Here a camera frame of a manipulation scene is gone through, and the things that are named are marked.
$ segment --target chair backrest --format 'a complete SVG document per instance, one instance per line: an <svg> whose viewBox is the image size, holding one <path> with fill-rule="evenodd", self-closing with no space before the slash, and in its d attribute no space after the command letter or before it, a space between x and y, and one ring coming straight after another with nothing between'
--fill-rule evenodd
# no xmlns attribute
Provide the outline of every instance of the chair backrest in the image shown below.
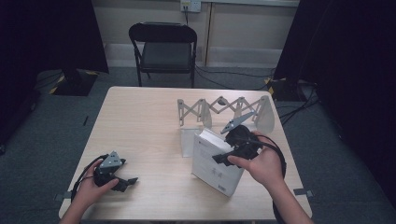
<svg viewBox="0 0 396 224"><path fill-rule="evenodd" d="M189 26L171 22L139 22L129 29L134 42L197 42L197 34Z"/></svg>

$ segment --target wooden table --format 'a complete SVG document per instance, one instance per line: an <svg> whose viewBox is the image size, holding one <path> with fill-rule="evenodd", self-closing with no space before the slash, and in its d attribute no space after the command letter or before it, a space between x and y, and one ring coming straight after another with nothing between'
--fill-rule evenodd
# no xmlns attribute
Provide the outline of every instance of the wooden table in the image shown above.
<svg viewBox="0 0 396 224"><path fill-rule="evenodd" d="M266 91L225 91L198 89L113 87L106 96L90 139L81 156L69 189L83 168L100 155L115 150L126 163L116 176L138 177L125 192L110 191L91 206L83 219L102 220L268 220L275 219L267 190L244 172L232 197L227 197L191 174L191 158L182 157L177 99L193 105L201 98L214 102L223 96L229 102L245 97L253 103ZM282 149L290 189L301 189L288 141L276 115L275 129L268 134ZM219 132L233 111L213 115L212 130ZM196 117L185 119L183 127L201 126ZM305 195L296 196L309 216ZM61 217L70 204L64 200Z"/></svg>

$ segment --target white wall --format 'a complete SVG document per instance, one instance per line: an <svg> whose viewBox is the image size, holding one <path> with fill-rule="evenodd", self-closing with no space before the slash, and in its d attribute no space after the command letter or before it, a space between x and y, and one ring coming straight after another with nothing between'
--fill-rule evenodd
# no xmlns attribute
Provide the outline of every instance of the white wall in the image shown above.
<svg viewBox="0 0 396 224"><path fill-rule="evenodd" d="M186 23L179 1L92 0L109 66L134 66L129 28L140 21ZM275 67L296 7L202 3L189 13L198 34L197 63Z"/></svg>

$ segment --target wall outlet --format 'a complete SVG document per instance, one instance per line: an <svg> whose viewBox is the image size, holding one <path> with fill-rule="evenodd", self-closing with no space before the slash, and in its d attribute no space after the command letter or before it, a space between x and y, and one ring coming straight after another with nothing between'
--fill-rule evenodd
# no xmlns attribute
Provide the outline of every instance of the wall outlet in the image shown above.
<svg viewBox="0 0 396 224"><path fill-rule="evenodd" d="M201 12L201 1L180 0L180 11Z"/></svg>

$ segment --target gray carpet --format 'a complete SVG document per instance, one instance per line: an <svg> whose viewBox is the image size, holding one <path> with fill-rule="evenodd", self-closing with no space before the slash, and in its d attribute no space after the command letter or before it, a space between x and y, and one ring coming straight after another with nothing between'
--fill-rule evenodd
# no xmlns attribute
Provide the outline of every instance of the gray carpet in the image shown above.
<svg viewBox="0 0 396 224"><path fill-rule="evenodd" d="M210 71L270 76L270 69L210 68ZM258 90L263 77L196 74L195 88ZM110 68L99 76L86 97L48 94L57 71L40 74L42 92L35 111L7 143L0 157L0 223L57 223L57 193L68 190L106 91L112 86L137 86L134 68ZM189 88L186 75L143 75L146 87ZM302 103L276 102L283 115ZM361 160L338 137L336 125L320 104L298 112L285 133L316 223L396 223L396 212Z"/></svg>

